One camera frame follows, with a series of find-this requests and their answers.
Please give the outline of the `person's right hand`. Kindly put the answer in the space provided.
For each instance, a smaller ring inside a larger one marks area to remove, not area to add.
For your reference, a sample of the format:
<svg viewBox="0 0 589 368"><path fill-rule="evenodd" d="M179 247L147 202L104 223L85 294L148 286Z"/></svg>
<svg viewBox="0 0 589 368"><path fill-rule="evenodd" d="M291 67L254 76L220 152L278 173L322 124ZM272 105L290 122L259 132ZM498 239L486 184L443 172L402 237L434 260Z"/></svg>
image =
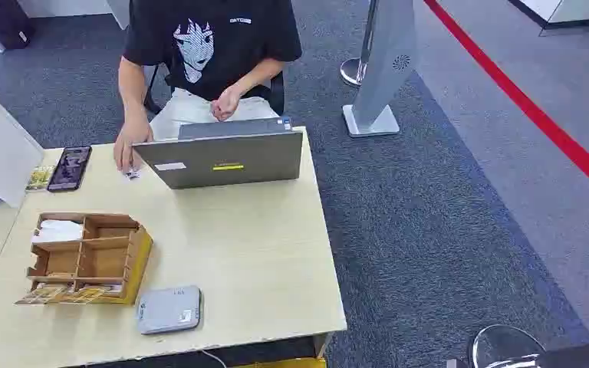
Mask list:
<svg viewBox="0 0 589 368"><path fill-rule="evenodd" d="M122 173L139 167L133 145L153 141L153 131L146 117L127 117L114 143L114 162Z"/></svg>

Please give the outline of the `person's left hand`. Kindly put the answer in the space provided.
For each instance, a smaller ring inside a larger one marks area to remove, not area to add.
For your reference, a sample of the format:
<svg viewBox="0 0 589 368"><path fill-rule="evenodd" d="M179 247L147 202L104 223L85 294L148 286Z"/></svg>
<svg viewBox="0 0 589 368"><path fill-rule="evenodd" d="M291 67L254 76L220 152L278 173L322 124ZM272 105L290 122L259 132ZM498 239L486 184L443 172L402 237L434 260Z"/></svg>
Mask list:
<svg viewBox="0 0 589 368"><path fill-rule="evenodd" d="M220 122L230 118L237 110L243 94L243 89L239 89L235 85L226 88L216 100L211 102L212 115Z"/></svg>

